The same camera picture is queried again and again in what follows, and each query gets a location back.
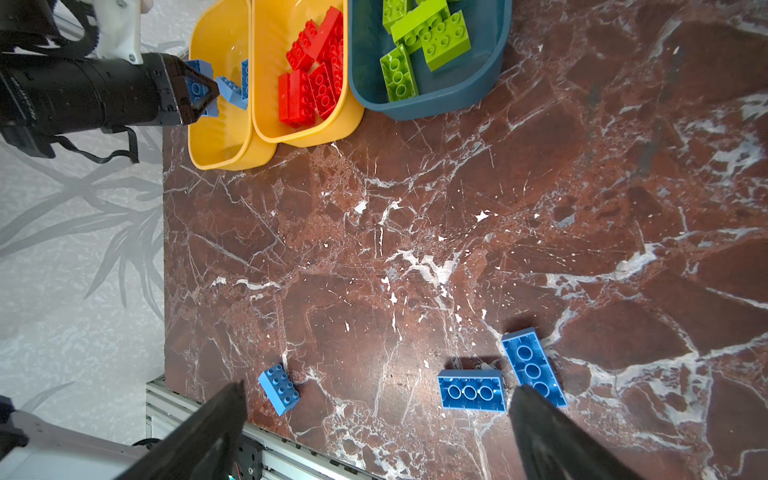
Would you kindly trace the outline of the red brick diagonal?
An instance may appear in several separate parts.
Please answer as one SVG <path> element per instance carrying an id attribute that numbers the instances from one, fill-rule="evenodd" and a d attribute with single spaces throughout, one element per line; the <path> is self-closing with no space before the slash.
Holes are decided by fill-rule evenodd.
<path id="1" fill-rule="evenodd" d="M 312 40 L 309 55 L 318 63 L 336 58 L 341 48 L 343 33 L 343 14 L 331 6 Z"/>

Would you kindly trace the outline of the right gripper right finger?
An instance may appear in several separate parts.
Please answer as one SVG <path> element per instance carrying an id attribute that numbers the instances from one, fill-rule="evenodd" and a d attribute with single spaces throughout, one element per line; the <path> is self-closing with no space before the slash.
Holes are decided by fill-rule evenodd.
<path id="1" fill-rule="evenodd" d="M 531 386 L 515 389 L 509 416 L 528 479 L 640 477 Z"/>

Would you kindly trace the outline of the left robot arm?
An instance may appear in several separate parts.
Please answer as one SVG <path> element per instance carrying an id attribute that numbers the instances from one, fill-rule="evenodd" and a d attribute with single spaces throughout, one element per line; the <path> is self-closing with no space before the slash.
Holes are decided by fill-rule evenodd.
<path id="1" fill-rule="evenodd" d="M 124 133 L 128 147 L 106 157 L 138 163 L 140 125 L 190 125 L 219 96 L 212 73 L 177 56 L 140 50 L 148 1 L 67 1 L 81 37 L 64 36 L 54 1 L 1 4 L 1 136 L 21 152 L 52 158 L 53 147 L 76 152 L 68 134 Z"/>

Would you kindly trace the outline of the blue brick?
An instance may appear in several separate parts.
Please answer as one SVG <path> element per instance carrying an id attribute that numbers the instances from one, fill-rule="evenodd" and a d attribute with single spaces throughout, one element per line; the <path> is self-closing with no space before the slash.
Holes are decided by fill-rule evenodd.
<path id="1" fill-rule="evenodd" d="M 241 62 L 241 98 L 247 103 L 249 95 L 249 60 Z"/>
<path id="2" fill-rule="evenodd" d="M 186 62 L 188 66 L 190 66 L 193 70 L 197 71 L 198 73 L 213 79 L 213 68 L 212 66 L 204 61 L 204 60 L 188 60 Z M 195 102 L 199 99 L 202 99 L 208 92 L 209 88 L 197 82 L 196 80 L 193 80 L 192 78 L 187 77 L 185 79 L 187 84 L 187 89 L 190 94 L 190 98 L 192 102 Z M 203 113 L 204 117 L 218 117 L 219 116 L 219 110 L 216 101 L 213 101 L 205 110 Z"/>
<path id="3" fill-rule="evenodd" d="M 438 374 L 438 386 L 444 409 L 506 411 L 500 370 L 443 370 Z"/>
<path id="4" fill-rule="evenodd" d="M 501 342 L 520 385 L 531 386 L 556 407 L 568 405 L 533 327 L 507 333 Z"/>
<path id="5" fill-rule="evenodd" d="M 263 371 L 258 382 L 279 416 L 292 410 L 300 400 L 298 391 L 281 364 Z"/>
<path id="6" fill-rule="evenodd" d="M 248 99 L 243 93 L 241 87 L 239 87 L 232 80 L 226 77 L 219 76 L 216 78 L 216 83 L 219 89 L 220 96 L 229 104 L 234 105 L 242 110 L 246 110 L 248 107 Z"/>

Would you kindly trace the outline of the red brick top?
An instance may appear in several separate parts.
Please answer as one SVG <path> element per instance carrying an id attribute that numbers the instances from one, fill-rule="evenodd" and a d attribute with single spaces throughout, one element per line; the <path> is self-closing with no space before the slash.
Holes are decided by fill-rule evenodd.
<path id="1" fill-rule="evenodd" d="M 334 98 L 338 100 L 341 96 L 344 81 L 344 52 L 343 40 L 333 40 L 326 50 L 326 62 L 330 69 L 330 81 L 333 87 Z"/>

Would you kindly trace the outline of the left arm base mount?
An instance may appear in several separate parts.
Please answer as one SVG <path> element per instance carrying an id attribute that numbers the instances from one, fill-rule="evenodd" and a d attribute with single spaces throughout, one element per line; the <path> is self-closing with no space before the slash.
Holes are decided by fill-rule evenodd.
<path id="1" fill-rule="evenodd" d="M 230 477 L 235 480 L 259 480 L 262 478 L 262 453 L 264 446 L 243 435 L 235 451 Z"/>

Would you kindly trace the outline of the red brick vertical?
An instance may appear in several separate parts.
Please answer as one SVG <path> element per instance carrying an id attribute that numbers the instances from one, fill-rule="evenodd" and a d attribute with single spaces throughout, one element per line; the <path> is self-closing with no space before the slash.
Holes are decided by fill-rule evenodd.
<path id="1" fill-rule="evenodd" d="M 278 78 L 279 120 L 292 128 L 313 126 L 316 111 L 308 74 L 297 70 Z"/>

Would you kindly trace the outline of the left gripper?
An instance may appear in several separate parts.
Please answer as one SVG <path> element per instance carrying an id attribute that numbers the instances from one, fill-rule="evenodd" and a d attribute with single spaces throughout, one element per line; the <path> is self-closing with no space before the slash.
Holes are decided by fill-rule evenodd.
<path id="1" fill-rule="evenodd" d="M 1 56 L 1 135 L 48 138 L 103 127 L 152 125 L 176 115 L 176 125 L 218 118 L 219 89 L 177 56 L 150 53 L 142 64 L 121 59 Z M 190 95 L 185 79 L 206 85 Z M 174 86 L 187 93 L 174 99 Z"/>

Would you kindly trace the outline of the green brick bottom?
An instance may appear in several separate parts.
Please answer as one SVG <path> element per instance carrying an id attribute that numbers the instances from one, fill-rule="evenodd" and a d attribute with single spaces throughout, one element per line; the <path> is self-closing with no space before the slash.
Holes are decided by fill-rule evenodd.
<path id="1" fill-rule="evenodd" d="M 422 50 L 428 69 L 435 72 L 467 53 L 471 41 L 461 10 L 438 22 L 422 38 Z"/>

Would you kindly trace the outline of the blue brick bottom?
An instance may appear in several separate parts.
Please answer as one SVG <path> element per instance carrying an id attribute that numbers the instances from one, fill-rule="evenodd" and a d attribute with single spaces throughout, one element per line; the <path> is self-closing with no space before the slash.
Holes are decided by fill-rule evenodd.
<path id="1" fill-rule="evenodd" d="M 279 416 L 292 410 L 300 400 L 298 391 L 281 364 L 263 371 L 258 382 Z"/>

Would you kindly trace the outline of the green brick small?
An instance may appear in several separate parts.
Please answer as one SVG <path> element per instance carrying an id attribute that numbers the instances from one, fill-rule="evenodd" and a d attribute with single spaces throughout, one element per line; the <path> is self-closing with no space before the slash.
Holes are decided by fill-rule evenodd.
<path id="1" fill-rule="evenodd" d="M 392 26 L 414 8 L 413 0 L 384 0 L 382 2 L 382 25 L 387 33 Z"/>

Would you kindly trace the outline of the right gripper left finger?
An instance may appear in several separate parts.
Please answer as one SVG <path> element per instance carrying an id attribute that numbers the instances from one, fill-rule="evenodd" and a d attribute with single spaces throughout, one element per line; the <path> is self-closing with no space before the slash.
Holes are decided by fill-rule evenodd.
<path id="1" fill-rule="evenodd" d="M 227 479 L 246 417 L 245 385 L 230 383 L 119 477 Z"/>

